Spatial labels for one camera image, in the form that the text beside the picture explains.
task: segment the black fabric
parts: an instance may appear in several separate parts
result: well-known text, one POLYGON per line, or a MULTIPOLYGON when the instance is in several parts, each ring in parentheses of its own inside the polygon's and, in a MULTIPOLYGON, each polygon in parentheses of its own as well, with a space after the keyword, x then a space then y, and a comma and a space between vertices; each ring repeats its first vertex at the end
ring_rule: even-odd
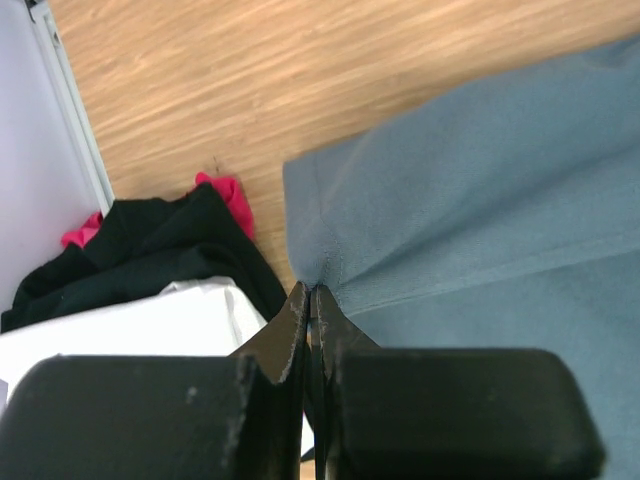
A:
POLYGON ((29 274, 1 330, 158 294, 172 281, 231 277, 268 321, 286 295, 209 184, 168 202, 117 200, 82 250, 71 245, 29 274))

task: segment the wooden surface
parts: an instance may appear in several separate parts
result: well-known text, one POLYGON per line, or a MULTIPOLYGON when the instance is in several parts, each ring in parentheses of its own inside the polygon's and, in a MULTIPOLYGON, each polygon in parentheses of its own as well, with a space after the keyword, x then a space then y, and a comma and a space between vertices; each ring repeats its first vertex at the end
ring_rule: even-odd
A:
POLYGON ((50 3, 116 194, 237 175, 287 287, 284 161, 469 79, 640 31, 637 0, 50 3))

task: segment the white cloth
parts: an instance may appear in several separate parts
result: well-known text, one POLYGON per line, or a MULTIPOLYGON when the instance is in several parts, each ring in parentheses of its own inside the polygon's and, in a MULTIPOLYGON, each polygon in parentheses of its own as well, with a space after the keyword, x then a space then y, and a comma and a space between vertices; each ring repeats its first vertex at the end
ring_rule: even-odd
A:
MULTIPOLYGON (((225 356, 265 325, 230 279, 174 282, 157 297, 0 335, 0 382, 8 384, 10 401, 31 367, 55 355, 225 356)), ((313 432, 305 418, 302 452, 311 447, 313 432)))

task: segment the pink fabric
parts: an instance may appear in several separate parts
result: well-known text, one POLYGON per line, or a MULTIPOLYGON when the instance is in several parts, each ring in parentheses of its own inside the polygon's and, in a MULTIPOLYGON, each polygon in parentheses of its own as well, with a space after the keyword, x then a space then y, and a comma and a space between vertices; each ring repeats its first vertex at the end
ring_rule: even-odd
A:
POLYGON ((91 215, 78 230, 65 233, 60 239, 60 243, 62 243, 64 248, 67 248, 71 243, 84 248, 84 246, 89 243, 89 240, 98 233, 100 225, 102 225, 102 214, 96 212, 91 215))
MULTIPOLYGON (((200 172, 196 175, 196 187, 202 183, 208 183, 216 189, 231 212, 233 219, 247 237, 253 240, 253 213, 251 212, 249 202, 247 202, 247 199, 242 193, 240 182, 233 177, 214 178, 204 172, 200 172)), ((102 214, 96 212, 92 214, 78 230, 65 233, 60 239, 60 243, 62 243, 64 248, 67 248, 72 243, 84 248, 84 246, 89 243, 89 240, 98 233, 100 225, 102 225, 102 214)))
POLYGON ((249 202, 242 193, 240 182, 233 177, 213 178, 200 172, 196 175, 196 187, 202 183, 209 183, 218 191, 236 223, 240 225, 247 237, 253 240, 253 213, 249 202))

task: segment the gray cloth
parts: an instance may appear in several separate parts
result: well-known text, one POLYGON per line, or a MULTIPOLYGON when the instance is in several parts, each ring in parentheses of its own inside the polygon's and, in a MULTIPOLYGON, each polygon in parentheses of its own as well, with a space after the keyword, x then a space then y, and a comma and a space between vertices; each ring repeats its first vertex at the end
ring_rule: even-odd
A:
POLYGON ((640 37, 482 79, 285 165, 289 259, 382 345, 533 346, 640 478, 640 37))

